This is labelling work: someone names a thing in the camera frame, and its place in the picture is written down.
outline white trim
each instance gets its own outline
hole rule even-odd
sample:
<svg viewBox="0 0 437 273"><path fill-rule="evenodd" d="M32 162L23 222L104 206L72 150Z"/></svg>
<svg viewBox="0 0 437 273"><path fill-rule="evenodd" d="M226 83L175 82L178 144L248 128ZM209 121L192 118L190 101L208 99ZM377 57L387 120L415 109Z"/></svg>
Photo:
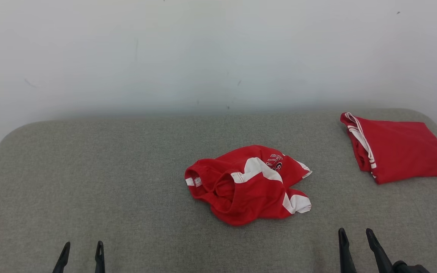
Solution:
<svg viewBox="0 0 437 273"><path fill-rule="evenodd" d="M266 163L264 163L259 157L251 157L250 159L247 159L244 166L244 173L237 172L231 173L230 175L235 183L241 184L246 183L248 180L260 173L262 173L264 178L269 180L277 180L283 183L283 178L281 175L277 171L269 168L269 166L267 166Z"/></svg>
<svg viewBox="0 0 437 273"><path fill-rule="evenodd" d="M364 147L364 149L367 151L369 162L371 163L371 168L375 169L377 167L377 164L375 164L373 152L369 145L369 142L365 138L364 131L362 130L362 125L360 124L358 119L355 116L353 116L353 114L351 114L350 112L345 113L345 116L347 117L347 119L355 122L355 124L357 125L357 127L347 126L347 128L352 133L352 135L360 142L362 147Z"/></svg>
<svg viewBox="0 0 437 273"><path fill-rule="evenodd" d="M307 178L313 171L311 171L305 164L302 164L301 162L299 162L298 160L295 160L296 162L298 162L299 164L300 164L300 166L303 168L303 169L305 169L305 170L307 170L308 171L308 173L307 174L305 174L305 175L303 175L303 177L302 178Z"/></svg>
<svg viewBox="0 0 437 273"><path fill-rule="evenodd" d="M290 200L288 199L288 195L284 194L283 206L291 214L294 214L295 212L305 213L310 211L311 202L308 197L302 195L295 194Z"/></svg>
<svg viewBox="0 0 437 273"><path fill-rule="evenodd" d="M186 178L185 181L187 182L187 185L189 186L195 186L195 183L193 183L193 178Z"/></svg>
<svg viewBox="0 0 437 273"><path fill-rule="evenodd" d="M304 177L307 177L311 174L310 169L305 166L305 164L302 164L301 162L298 163L300 163L303 169L309 171ZM251 157L250 159L247 159L244 166L244 173L237 172L231 173L230 175L235 183L241 184L246 183L248 180L260 173L262 173L262 176L268 180L279 181L283 183L283 178L281 175L277 171L269 168L269 166L267 166L266 163L264 163L259 157ZM289 199L288 194L284 193L283 206L291 214L294 214L295 212L304 213L311 209L311 202L309 201L308 197L297 194L293 195L291 199Z"/></svg>

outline white wall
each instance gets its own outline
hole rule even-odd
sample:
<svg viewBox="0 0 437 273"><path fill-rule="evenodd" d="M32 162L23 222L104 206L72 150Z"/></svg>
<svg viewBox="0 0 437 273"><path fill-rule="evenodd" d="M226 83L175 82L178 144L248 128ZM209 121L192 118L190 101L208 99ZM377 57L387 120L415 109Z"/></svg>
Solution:
<svg viewBox="0 0 437 273"><path fill-rule="evenodd" d="M0 140L88 112L346 104L437 122L437 1L0 0Z"/></svg>

